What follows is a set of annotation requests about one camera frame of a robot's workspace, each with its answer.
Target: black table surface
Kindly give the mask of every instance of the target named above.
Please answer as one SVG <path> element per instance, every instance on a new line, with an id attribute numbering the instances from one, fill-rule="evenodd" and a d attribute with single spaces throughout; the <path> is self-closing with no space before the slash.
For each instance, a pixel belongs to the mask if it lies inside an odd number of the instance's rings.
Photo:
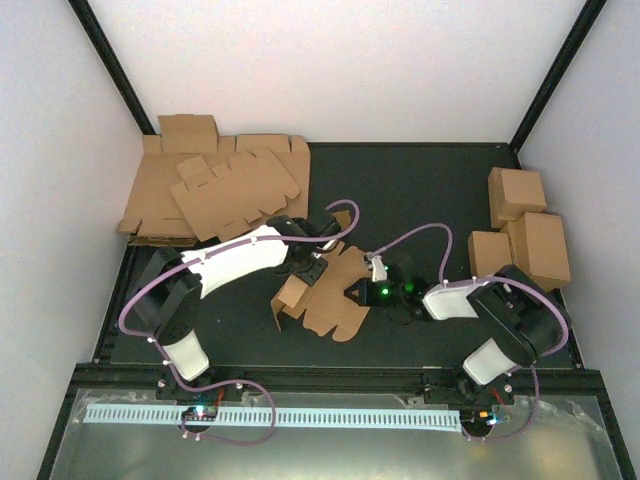
<path id="1" fill-rule="evenodd" d="M 491 230 L 487 177 L 493 167 L 516 167 L 506 144 L 311 144 L 309 210 L 350 198 L 362 217 L 347 243 L 364 251 L 387 244 L 419 225 L 442 222 L 454 234 L 446 278 L 469 278 L 467 239 Z M 446 246 L 444 231 L 414 235 L 385 254 L 413 273 L 437 281 Z M 139 248 L 129 288 L 153 254 Z M 270 300 L 284 283 L 260 271 L 224 285 L 201 302 L 196 332 L 212 365 L 412 368 L 456 366 L 488 336 L 477 319 L 425 323 L 371 309 L 358 334 L 336 343 L 300 320 L 283 316 L 276 328 Z M 144 329 L 132 313 L 133 328 Z M 120 334 L 113 363 L 158 363 L 155 348 Z M 542 368 L 572 368 L 567 348 L 538 362 Z"/>

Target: flattened cardboard box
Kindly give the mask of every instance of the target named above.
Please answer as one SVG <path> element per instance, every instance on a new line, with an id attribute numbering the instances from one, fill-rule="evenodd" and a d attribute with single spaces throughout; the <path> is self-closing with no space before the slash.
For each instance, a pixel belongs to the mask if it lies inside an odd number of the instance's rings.
<path id="1" fill-rule="evenodd" d="M 172 115 L 158 119 L 163 135 L 143 137 L 144 155 L 118 226 L 119 232 L 132 234 L 132 244 L 191 246 L 196 243 L 193 228 L 169 190 L 183 181 L 178 165 L 196 154 L 201 154 L 206 164 L 213 168 L 228 164 L 236 153 L 253 152 L 257 147 L 269 148 L 300 189 L 300 194 L 275 214 L 307 216 L 311 154 L 302 137 L 219 136 L 211 115 Z M 263 215 L 249 222 L 249 229 L 264 224 L 268 218 L 269 215 Z"/>
<path id="2" fill-rule="evenodd" d="M 493 275 L 512 263 L 509 236 L 504 233 L 472 232 L 468 246 L 471 273 L 476 277 Z"/>
<path id="3" fill-rule="evenodd" d="M 344 296 L 344 290 L 356 280 L 371 275 L 364 263 L 364 252 L 357 247 L 343 251 L 340 242 L 335 250 L 324 255 L 329 263 L 318 281 L 309 287 L 294 275 L 271 300 L 271 309 L 280 330 L 278 313 L 299 319 L 304 313 L 302 325 L 319 336 L 335 329 L 331 338 L 336 342 L 351 340 L 362 326 L 368 307 L 361 307 Z"/>
<path id="4" fill-rule="evenodd" d="M 251 229 L 250 222 L 284 209 L 287 199 L 300 194 L 293 177 L 264 147 L 233 155 L 228 166 L 211 169 L 199 155 L 177 168 L 183 181 L 171 186 L 171 195 L 201 241 L 237 237 Z"/>
<path id="5" fill-rule="evenodd" d="M 547 208 L 539 172 L 494 167 L 488 179 L 491 227 L 517 220 L 525 212 Z"/>

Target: black frame edge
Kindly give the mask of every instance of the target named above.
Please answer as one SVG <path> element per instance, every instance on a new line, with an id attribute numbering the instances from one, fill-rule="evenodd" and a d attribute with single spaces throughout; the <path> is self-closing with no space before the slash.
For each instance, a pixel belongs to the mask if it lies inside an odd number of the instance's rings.
<path id="1" fill-rule="evenodd" d="M 49 443 L 40 464 L 38 480 L 51 477 L 56 457 L 62 444 L 64 432 L 71 415 L 76 394 L 82 388 L 113 388 L 113 389 L 150 389 L 157 386 L 162 370 L 160 367 L 131 365 L 93 365 L 91 363 L 78 364 L 73 372 L 67 392 L 62 400 L 55 426 L 51 432 Z"/>
<path id="2" fill-rule="evenodd" d="M 117 330 L 114 319 L 117 320 L 119 310 L 124 305 L 125 297 L 127 295 L 127 288 L 129 285 L 129 278 L 131 276 L 133 265 L 135 264 L 137 253 L 137 247 L 127 245 L 124 251 L 124 255 L 122 256 L 122 262 L 120 263 L 116 282 L 113 287 L 113 291 L 111 292 L 109 305 L 107 306 L 107 311 L 102 322 L 102 327 L 100 328 L 100 335 L 98 336 L 98 341 L 96 342 L 96 347 L 93 351 L 92 358 L 94 363 L 99 363 L 102 361 L 108 362 L 111 360 L 111 349 L 113 348 L 113 345 L 109 340 L 113 339 L 109 339 L 108 337 L 110 336 L 110 334 L 113 335 L 114 330 Z"/>
<path id="3" fill-rule="evenodd" d="M 251 378 L 262 383 L 267 389 L 274 391 L 298 391 L 313 388 L 317 391 L 334 391 L 353 393 L 354 390 L 379 391 L 389 393 L 409 393 L 415 391 L 416 382 L 424 373 L 424 369 L 389 370 L 387 375 L 373 369 L 353 369 L 341 372 L 342 375 L 331 375 L 331 369 L 317 368 L 313 372 L 309 369 L 291 368 L 247 368 L 245 378 Z M 158 391 L 158 380 L 166 374 L 166 368 L 153 365 L 94 365 L 78 364 L 71 377 L 69 387 L 62 402 L 55 428 L 52 432 L 46 453 L 42 460 L 39 480 L 50 477 L 55 464 L 63 434 L 71 414 L 71 408 L 78 389 L 144 389 Z M 627 480 L 636 479 L 629 452 L 620 432 L 620 427 L 609 401 L 604 381 L 597 370 L 538 370 L 541 395 L 593 396 L 597 399 L 602 413 L 607 433 L 613 446 L 618 466 Z M 528 371 L 513 374 L 511 384 L 514 390 L 525 395 L 533 395 L 533 379 Z"/>
<path id="4" fill-rule="evenodd" d="M 587 0 L 509 144 L 519 152 L 607 0 Z"/>
<path id="5" fill-rule="evenodd" d="M 120 92 L 120 95 L 122 95 L 140 131 L 143 135 L 155 135 L 155 129 L 153 125 L 151 125 L 147 113 L 144 111 L 133 86 L 129 82 L 127 74 L 122 68 L 122 65 L 120 65 L 118 57 L 113 51 L 113 48 L 111 48 L 111 44 L 102 30 L 100 22 L 98 22 L 98 19 L 93 13 L 91 5 L 89 5 L 87 0 L 69 0 L 69 5 L 73 8 L 78 20 L 82 24 L 82 28 L 84 28 L 84 31 L 87 33 L 89 40 L 91 40 L 96 52 L 100 56 L 107 72 L 109 72 L 113 83 Z"/>

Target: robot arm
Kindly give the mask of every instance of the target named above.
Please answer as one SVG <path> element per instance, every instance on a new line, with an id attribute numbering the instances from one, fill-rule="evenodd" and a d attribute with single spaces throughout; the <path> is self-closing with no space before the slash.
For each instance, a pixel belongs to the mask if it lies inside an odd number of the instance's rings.
<path id="1" fill-rule="evenodd" d="M 294 273 L 309 285 L 320 277 L 327 262 L 320 256 L 317 246 L 285 240 L 285 237 L 318 237 L 340 232 L 338 222 L 330 214 L 316 217 L 316 220 L 320 227 L 314 227 L 304 219 L 280 216 L 242 237 L 213 247 L 182 253 L 172 248 L 156 251 L 136 290 L 170 268 L 201 260 L 155 287 L 134 307 L 154 331 L 155 339 L 163 346 L 180 376 L 191 381 L 209 368 L 209 359 L 194 330 L 201 299 L 226 283 L 265 268 Z M 263 236 L 281 236 L 283 240 L 257 241 Z M 230 248 L 246 239 L 252 240 L 251 243 Z"/>
<path id="2" fill-rule="evenodd" d="M 410 314 L 426 320 L 477 318 L 490 338 L 463 361 L 455 388 L 468 402 L 500 375 L 517 366 L 528 367 L 555 347 L 562 327 L 541 303 L 551 303 L 569 324 L 567 311 L 514 265 L 496 273 L 496 280 L 527 289 L 510 288 L 488 280 L 469 280 L 432 287 L 422 279 L 404 279 L 380 257 L 369 259 L 372 278 L 363 278 L 345 290 L 361 305 L 402 305 Z"/>

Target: cardboard box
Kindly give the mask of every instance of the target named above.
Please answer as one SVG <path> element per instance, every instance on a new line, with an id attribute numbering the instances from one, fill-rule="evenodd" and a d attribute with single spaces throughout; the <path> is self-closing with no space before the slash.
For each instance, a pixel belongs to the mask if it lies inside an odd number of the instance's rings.
<path id="1" fill-rule="evenodd" d="M 471 273 L 476 277 L 493 275 L 512 263 L 509 237 L 504 233 L 472 232 L 468 245 Z"/>
<path id="2" fill-rule="evenodd" d="M 500 229 L 500 233 L 504 233 L 509 237 L 509 248 L 511 249 L 511 260 L 514 265 L 521 265 L 522 262 L 518 259 L 518 252 L 516 252 L 515 246 L 513 244 L 514 239 L 516 238 L 516 222 L 507 222 Z"/>
<path id="3" fill-rule="evenodd" d="M 364 262 L 364 252 L 356 247 L 343 251 L 340 242 L 335 250 L 324 255 L 328 266 L 318 281 L 309 287 L 290 275 L 286 283 L 271 300 L 276 325 L 281 330 L 278 313 L 299 319 L 302 325 L 319 336 L 334 330 L 331 338 L 336 342 L 351 340 L 362 326 L 369 307 L 361 307 L 344 296 L 344 290 L 362 277 L 371 276 Z"/>
<path id="4" fill-rule="evenodd" d="M 190 210 L 187 220 L 170 191 L 172 186 L 184 183 L 185 180 L 185 172 L 183 170 L 181 173 L 178 166 L 197 156 L 204 159 L 210 169 L 226 165 L 230 171 L 230 161 L 236 153 L 247 151 L 255 156 L 256 149 L 271 150 L 300 190 L 295 198 L 287 200 L 286 206 L 274 212 L 274 215 L 307 216 L 311 154 L 302 137 L 220 136 L 215 120 L 210 115 L 172 115 L 159 116 L 158 119 L 162 136 L 143 137 L 144 155 L 131 188 L 124 217 L 118 225 L 119 232 L 131 235 L 131 244 L 192 246 L 197 242 L 191 223 L 199 228 L 199 222 L 210 222 L 210 217 L 203 220 L 198 215 L 191 215 L 194 212 Z M 262 183 L 271 184 L 271 173 L 263 176 Z M 237 193 L 244 196 L 252 194 L 249 191 Z M 213 212 L 226 216 L 227 203 L 207 205 L 201 211 L 206 211 L 207 215 Z M 263 225 L 270 217 L 269 214 L 263 214 L 260 218 L 247 222 L 248 227 L 245 225 L 244 229 L 236 228 L 233 231 L 239 232 L 237 234 L 245 233 Z M 234 222 L 242 224 L 242 219 L 234 219 Z"/>
<path id="5" fill-rule="evenodd" d="M 494 167 L 488 184 L 492 228 L 501 228 L 525 212 L 547 208 L 539 172 Z"/>
<path id="6" fill-rule="evenodd" d="M 545 291 L 571 282 L 562 219 L 557 215 L 525 213 L 505 228 L 516 265 Z"/>

